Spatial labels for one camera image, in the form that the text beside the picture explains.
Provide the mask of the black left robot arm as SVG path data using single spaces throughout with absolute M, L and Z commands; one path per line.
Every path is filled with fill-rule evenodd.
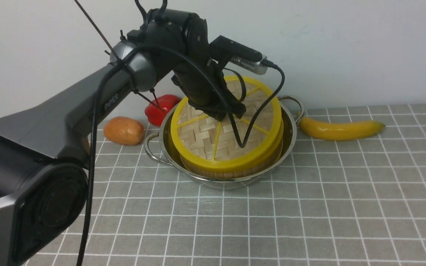
M 0 118 L 0 266 L 20 266 L 81 214 L 90 216 L 98 125 L 134 92 L 171 71 L 189 103 L 222 120 L 245 106 L 226 88 L 237 52 L 208 41 L 196 13 L 141 10 L 143 24 L 116 44 L 110 62 L 33 108 Z

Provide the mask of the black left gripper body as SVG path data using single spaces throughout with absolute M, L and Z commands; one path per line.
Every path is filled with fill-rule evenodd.
M 232 113 L 242 117 L 246 112 L 246 107 L 227 88 L 223 69 L 215 61 L 208 61 L 208 63 L 209 65 L 203 68 L 208 77 L 223 93 Z M 173 69 L 173 72 L 174 77 L 171 80 L 176 86 L 179 86 L 188 98 L 189 105 L 203 111 L 215 120 L 222 121 L 225 119 L 227 116 L 226 108 L 220 101 L 218 94 L 196 69 L 187 63 L 181 63 Z

